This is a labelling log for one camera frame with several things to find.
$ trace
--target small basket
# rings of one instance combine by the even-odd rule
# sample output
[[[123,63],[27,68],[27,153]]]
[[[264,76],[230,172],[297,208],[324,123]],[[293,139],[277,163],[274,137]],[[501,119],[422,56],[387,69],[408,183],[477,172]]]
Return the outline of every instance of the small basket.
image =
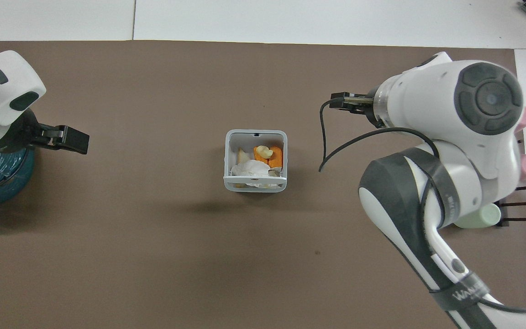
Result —
[[[279,177],[232,175],[231,169],[237,164],[238,149],[254,158],[253,148],[259,145],[279,146],[283,152],[283,166]],[[288,185],[288,137],[279,130],[233,129],[226,135],[225,142],[225,187],[235,192],[277,193]],[[244,186],[246,184],[273,185],[270,188]]]

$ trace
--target black strap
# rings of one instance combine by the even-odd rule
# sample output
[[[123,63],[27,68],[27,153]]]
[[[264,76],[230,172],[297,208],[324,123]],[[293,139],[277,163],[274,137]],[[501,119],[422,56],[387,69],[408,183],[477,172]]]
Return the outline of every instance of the black strap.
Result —
[[[440,159],[418,148],[410,148],[401,152],[411,159],[431,180],[434,191],[441,200],[444,221],[439,227],[444,227],[458,220],[460,215],[459,195],[449,173]]]
[[[482,282],[480,277],[470,272],[449,288],[432,291],[430,294],[444,311],[453,311],[469,308],[489,292],[488,286]]]

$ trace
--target white tissue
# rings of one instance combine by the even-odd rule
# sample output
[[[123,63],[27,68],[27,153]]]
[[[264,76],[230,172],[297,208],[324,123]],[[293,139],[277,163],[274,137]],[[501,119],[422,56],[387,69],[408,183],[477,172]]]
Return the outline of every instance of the white tissue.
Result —
[[[271,167],[257,160],[247,160],[232,166],[231,172],[237,176],[269,176]]]

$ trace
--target black cable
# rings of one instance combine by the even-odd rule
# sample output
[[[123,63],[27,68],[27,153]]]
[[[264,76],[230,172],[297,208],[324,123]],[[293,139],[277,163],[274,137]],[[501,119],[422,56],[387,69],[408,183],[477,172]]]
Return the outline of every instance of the black cable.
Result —
[[[330,158],[332,158],[332,156],[334,156],[336,153],[342,151],[343,149],[349,147],[351,144],[354,144],[354,143],[358,142],[359,140],[365,139],[367,137],[371,137],[373,135],[378,135],[380,133],[390,133],[390,132],[393,132],[393,131],[403,132],[403,133],[411,133],[412,135],[416,135],[417,137],[423,139],[424,142],[430,146],[430,148],[432,149],[432,152],[434,152],[434,156],[436,158],[440,158],[440,152],[438,152],[438,148],[436,147],[434,142],[429,137],[427,137],[426,135],[420,133],[419,131],[416,131],[414,129],[405,128],[405,127],[382,128],[382,129],[379,129],[379,130],[376,130],[376,131],[371,131],[369,133],[365,133],[365,134],[363,134],[363,135],[361,135],[361,136],[359,136],[359,137],[357,137],[355,139],[351,139],[348,142],[342,144],[339,148],[337,148],[336,150],[332,151],[332,153],[330,153],[330,155],[326,156],[326,127],[324,126],[324,108],[328,104],[332,104],[332,103],[336,103],[336,102],[342,102],[342,101],[344,101],[344,97],[332,98],[331,100],[328,100],[328,101],[324,102],[324,104],[322,104],[320,106],[320,126],[322,127],[323,153],[322,153],[322,164],[320,165],[320,168],[318,169],[318,171],[322,171],[322,168],[328,162],[328,160],[330,160]]]
[[[424,142],[430,146],[432,152],[434,152],[434,156],[436,158],[440,158],[440,152],[438,152],[438,148],[434,144],[433,140],[431,140],[426,135],[424,135],[424,134],[422,134],[419,131],[416,131],[414,129],[404,128],[404,127],[391,127],[391,128],[382,128],[382,129],[379,129],[379,130],[371,131],[369,133],[365,133],[365,134],[363,134],[363,135],[361,135],[359,137],[351,139],[348,142],[342,144],[336,150],[332,151],[332,153],[330,153],[328,156],[324,156],[324,159],[323,159],[322,164],[320,165],[320,168],[318,169],[318,171],[322,171],[322,168],[324,167],[326,162],[328,162],[328,160],[330,160],[330,158],[332,158],[332,156],[334,156],[338,152],[342,151],[343,149],[349,147],[351,144],[354,144],[354,143],[358,142],[359,140],[363,140],[363,139],[365,139],[367,137],[378,135],[380,133],[391,133],[391,132],[394,132],[394,131],[395,132],[402,132],[402,133],[411,133],[412,135],[416,135],[417,137],[423,139]]]
[[[526,308],[514,308],[513,306],[505,306],[503,304],[498,304],[498,302],[491,302],[488,299],[482,298],[480,304],[486,305],[489,308],[494,308],[495,310],[510,312],[510,313],[526,313]]]
[[[426,201],[427,201],[427,195],[430,194],[430,190],[433,190],[434,195],[436,196],[438,206],[440,206],[441,210],[441,218],[440,223],[438,224],[437,229],[439,229],[442,225],[444,225],[445,222],[445,210],[444,210],[444,203],[442,201],[442,196],[440,195],[440,190],[434,183],[434,179],[428,174],[425,170],[422,168],[421,172],[427,176],[426,186],[423,189],[423,194],[421,195],[421,202],[419,204],[419,208],[421,211],[421,218],[426,218]]]
[[[322,154],[322,160],[326,158],[326,129],[324,127],[324,108],[328,104],[332,104],[336,102],[343,102],[343,101],[344,101],[344,97],[332,98],[331,100],[325,102],[324,104],[322,104],[322,106],[320,106],[320,125],[322,126],[322,141],[324,143],[324,154]]]

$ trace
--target black button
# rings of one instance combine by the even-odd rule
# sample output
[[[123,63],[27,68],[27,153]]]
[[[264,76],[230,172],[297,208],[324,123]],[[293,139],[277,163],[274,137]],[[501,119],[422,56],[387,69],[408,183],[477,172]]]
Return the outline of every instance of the black button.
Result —
[[[464,263],[462,263],[462,261],[458,258],[454,258],[452,260],[452,267],[454,271],[457,271],[457,273],[464,273],[464,271],[466,270]]]
[[[480,123],[480,112],[474,107],[474,97],[472,93],[467,91],[460,93],[460,110],[469,123],[473,125]]]
[[[488,82],[476,90],[476,105],[488,115],[503,114],[511,108],[511,91],[500,82]]]
[[[506,73],[503,82],[511,91],[512,102],[514,106],[522,106],[522,91],[521,85],[512,74]]]
[[[28,91],[25,94],[17,97],[16,99],[9,102],[9,107],[16,111],[23,111],[27,109],[33,102],[35,102],[40,96],[37,92]]]
[[[488,63],[476,63],[466,67],[463,71],[462,82],[470,87],[476,87],[487,79],[496,79],[499,76],[499,67]]]
[[[513,112],[510,112],[502,118],[488,120],[484,128],[490,132],[503,133],[514,126],[514,124],[517,123],[517,119],[518,118],[513,115]]]
[[[7,79],[7,75],[0,70],[0,84],[8,83],[9,80]]]

